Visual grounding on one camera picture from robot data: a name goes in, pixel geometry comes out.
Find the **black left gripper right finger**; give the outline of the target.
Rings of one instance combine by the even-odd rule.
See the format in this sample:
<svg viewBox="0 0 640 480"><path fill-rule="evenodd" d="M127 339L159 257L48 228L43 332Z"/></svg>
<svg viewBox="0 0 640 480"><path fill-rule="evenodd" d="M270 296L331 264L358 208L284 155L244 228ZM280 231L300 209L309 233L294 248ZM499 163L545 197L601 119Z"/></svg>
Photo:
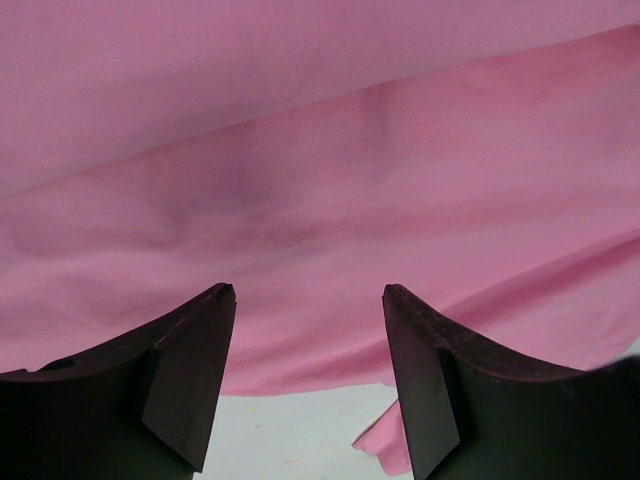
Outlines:
<svg viewBox="0 0 640 480"><path fill-rule="evenodd" d="M384 317L417 479L635 479L639 360L542 361L443 316L400 285Z"/></svg>

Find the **light pink t-shirt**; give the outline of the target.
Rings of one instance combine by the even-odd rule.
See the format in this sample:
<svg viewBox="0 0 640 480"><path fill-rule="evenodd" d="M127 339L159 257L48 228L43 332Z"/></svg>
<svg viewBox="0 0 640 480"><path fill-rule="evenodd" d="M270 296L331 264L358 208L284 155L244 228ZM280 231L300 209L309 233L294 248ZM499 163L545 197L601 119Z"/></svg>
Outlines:
<svg viewBox="0 0 640 480"><path fill-rule="evenodd" d="M391 384L391 283L534 357L622 354L638 3L3 2L2 369L219 282L227 395Z"/></svg>

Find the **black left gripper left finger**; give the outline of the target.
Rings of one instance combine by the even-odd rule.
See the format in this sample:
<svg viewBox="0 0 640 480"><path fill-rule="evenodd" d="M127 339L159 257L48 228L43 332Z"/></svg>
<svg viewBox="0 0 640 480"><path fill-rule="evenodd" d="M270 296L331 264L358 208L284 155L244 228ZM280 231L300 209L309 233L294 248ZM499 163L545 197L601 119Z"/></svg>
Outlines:
<svg viewBox="0 0 640 480"><path fill-rule="evenodd" d="M1 376L5 479L190 479L205 464L236 295L218 284L36 371Z"/></svg>

